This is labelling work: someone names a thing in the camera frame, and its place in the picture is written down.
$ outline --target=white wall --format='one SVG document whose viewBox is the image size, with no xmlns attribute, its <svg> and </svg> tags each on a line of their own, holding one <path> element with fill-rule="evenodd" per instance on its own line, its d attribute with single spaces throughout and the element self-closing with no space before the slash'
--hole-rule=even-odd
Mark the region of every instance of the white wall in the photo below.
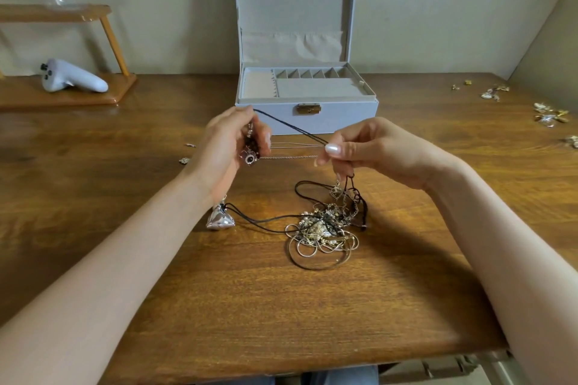
<svg viewBox="0 0 578 385">
<path fill-rule="evenodd" d="M 351 59 L 363 72 L 488 71 L 508 77 L 556 1 L 357 0 Z M 134 72 L 238 71 L 235 0 L 79 2 L 112 6 L 112 25 Z M 97 24 L 0 27 L 6 74 L 31 74 L 50 56 L 118 70 Z"/>
<path fill-rule="evenodd" d="M 560 0 L 511 77 L 578 111 L 578 0 Z"/>
</svg>

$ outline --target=leg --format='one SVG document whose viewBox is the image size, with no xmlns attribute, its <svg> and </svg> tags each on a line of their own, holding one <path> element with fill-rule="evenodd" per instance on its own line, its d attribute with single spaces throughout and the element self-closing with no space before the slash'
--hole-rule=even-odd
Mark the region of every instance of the leg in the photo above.
<svg viewBox="0 0 578 385">
<path fill-rule="evenodd" d="M 378 385 L 379 375 L 376 365 L 339 368 L 311 373 L 309 384 L 302 385 Z"/>
<path fill-rule="evenodd" d="M 207 383 L 206 385 L 275 385 L 274 376 L 246 377 L 236 380 L 223 380 Z"/>
<path fill-rule="evenodd" d="M 120 71 L 123 73 L 124 76 L 130 75 L 128 69 L 126 68 L 126 63 L 124 62 L 123 53 L 120 50 L 119 42 L 116 41 L 116 37 L 114 36 L 114 32 L 112 32 L 112 28 L 110 27 L 110 23 L 108 21 L 108 17 L 104 16 L 101 17 L 102 28 L 105 30 L 106 38 L 109 39 L 110 46 L 112 47 L 112 51 L 114 52 L 114 56 L 116 60 L 119 62 Z"/>
</svg>

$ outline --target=white nail polish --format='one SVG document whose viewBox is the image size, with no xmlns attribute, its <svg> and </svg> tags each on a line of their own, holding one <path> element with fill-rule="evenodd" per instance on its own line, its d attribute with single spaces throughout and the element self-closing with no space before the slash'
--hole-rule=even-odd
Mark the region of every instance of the white nail polish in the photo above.
<svg viewBox="0 0 578 385">
<path fill-rule="evenodd" d="M 334 156 L 339 155 L 341 153 L 341 146 L 329 143 L 325 146 L 325 152 Z"/>
</svg>

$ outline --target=woman's right hand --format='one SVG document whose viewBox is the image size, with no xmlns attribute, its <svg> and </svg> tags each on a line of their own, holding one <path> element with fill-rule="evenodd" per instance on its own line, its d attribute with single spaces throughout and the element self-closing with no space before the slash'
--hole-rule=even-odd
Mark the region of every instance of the woman's right hand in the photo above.
<svg viewBox="0 0 578 385">
<path fill-rule="evenodd" d="M 338 177 L 368 167 L 414 189 L 426 189 L 434 176 L 459 160 L 434 144 L 391 123 L 371 118 L 339 130 L 317 158 L 331 161 Z"/>
</svg>

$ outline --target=white game controller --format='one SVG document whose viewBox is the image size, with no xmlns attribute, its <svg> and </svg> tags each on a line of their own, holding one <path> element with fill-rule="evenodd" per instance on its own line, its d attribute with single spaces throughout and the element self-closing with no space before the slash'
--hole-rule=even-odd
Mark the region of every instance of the white game controller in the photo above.
<svg viewBox="0 0 578 385">
<path fill-rule="evenodd" d="M 42 86 L 46 91 L 58 91 L 68 86 L 84 87 L 99 93 L 108 90 L 104 79 L 64 60 L 51 58 L 40 66 L 40 70 L 43 72 Z"/>
</svg>

